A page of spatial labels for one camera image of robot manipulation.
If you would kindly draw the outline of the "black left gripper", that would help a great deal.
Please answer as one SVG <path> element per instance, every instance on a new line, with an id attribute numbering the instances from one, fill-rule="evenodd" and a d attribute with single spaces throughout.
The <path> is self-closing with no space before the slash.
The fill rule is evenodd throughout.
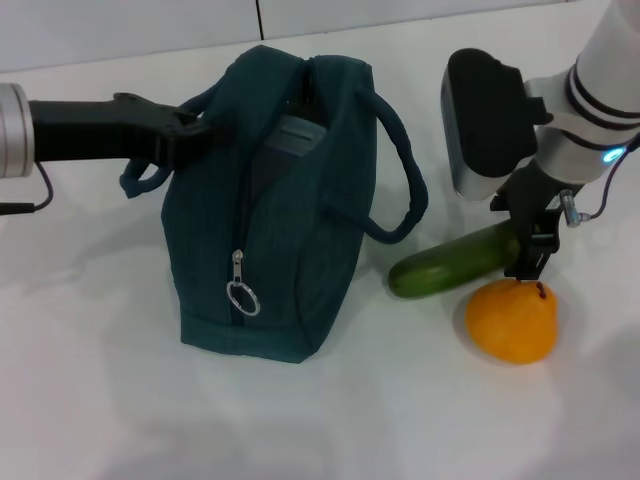
<path id="1" fill-rule="evenodd" d="M 38 162 L 136 159 L 181 169 L 214 146 L 214 130 L 197 114 L 130 93 L 108 101 L 31 100 Z"/>

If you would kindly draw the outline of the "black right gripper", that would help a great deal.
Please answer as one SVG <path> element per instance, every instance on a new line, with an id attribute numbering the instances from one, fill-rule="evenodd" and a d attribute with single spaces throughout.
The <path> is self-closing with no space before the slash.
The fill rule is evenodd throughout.
<path id="1" fill-rule="evenodd" d="M 505 277 L 537 281 L 550 257 L 559 250 L 560 213 L 558 209 L 549 210 L 548 205 L 563 187 L 564 183 L 531 161 L 514 171 L 492 198 L 490 210 L 507 212 L 517 235 L 514 258 L 504 268 Z"/>

